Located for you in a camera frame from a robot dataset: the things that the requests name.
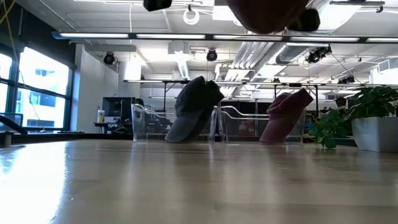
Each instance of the desk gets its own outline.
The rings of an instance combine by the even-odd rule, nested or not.
[[[107,134],[109,131],[109,125],[112,123],[93,122],[93,124],[94,124],[94,127],[99,127],[98,134]]]

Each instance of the window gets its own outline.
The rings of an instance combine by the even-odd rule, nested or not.
[[[19,83],[66,95],[69,68],[30,48],[21,53]]]
[[[34,105],[55,107],[55,96],[32,92],[30,93],[30,100]]]
[[[9,79],[11,64],[12,64],[12,59],[10,57],[0,54],[0,77],[1,78]]]
[[[0,84],[0,113],[6,112],[8,86]]]
[[[27,126],[28,127],[47,127],[47,128],[53,128],[55,122],[54,121],[43,121],[43,120],[37,120],[37,119],[28,119],[27,120]]]
[[[63,128],[64,98],[19,88],[16,100],[16,113],[24,115],[23,127]]]

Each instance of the white planter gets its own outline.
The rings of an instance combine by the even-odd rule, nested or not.
[[[352,122],[359,150],[398,152],[398,118],[361,118]]]

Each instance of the cap brim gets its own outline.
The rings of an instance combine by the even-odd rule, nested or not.
[[[170,131],[167,133],[165,139],[169,142],[180,142],[189,137],[199,118],[202,116],[204,110],[184,113],[181,117],[177,118]]]

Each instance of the ceiling light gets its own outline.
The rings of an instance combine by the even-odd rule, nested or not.
[[[280,41],[282,37],[273,37],[271,35],[214,35],[216,40],[253,40],[253,41]]]
[[[309,42],[357,42],[359,37],[292,37],[290,41]]]
[[[60,33],[64,38],[98,38],[98,39],[127,39],[129,34],[90,34],[90,33]]]
[[[166,97],[164,97],[164,96],[148,96],[148,98],[150,98],[150,99],[164,99],[164,98],[166,98],[166,99],[177,99],[177,97],[173,97],[173,96],[166,96]]]
[[[162,80],[125,80],[125,82],[131,82],[131,83],[163,83]]]
[[[242,82],[216,82],[219,85],[242,85]]]
[[[368,38],[366,42],[397,43],[398,38]]]
[[[137,34],[138,39],[193,39],[203,40],[205,35],[196,34]]]
[[[293,47],[328,47],[329,44],[319,44],[319,43],[287,43],[288,46]]]
[[[102,2],[105,4],[138,4],[138,5],[143,5],[142,0],[74,0],[75,2]],[[202,1],[184,1],[184,0],[179,0],[176,1],[174,0],[172,5],[173,6],[181,6],[184,5],[186,6],[187,4],[190,5],[195,5],[195,6],[203,6]]]

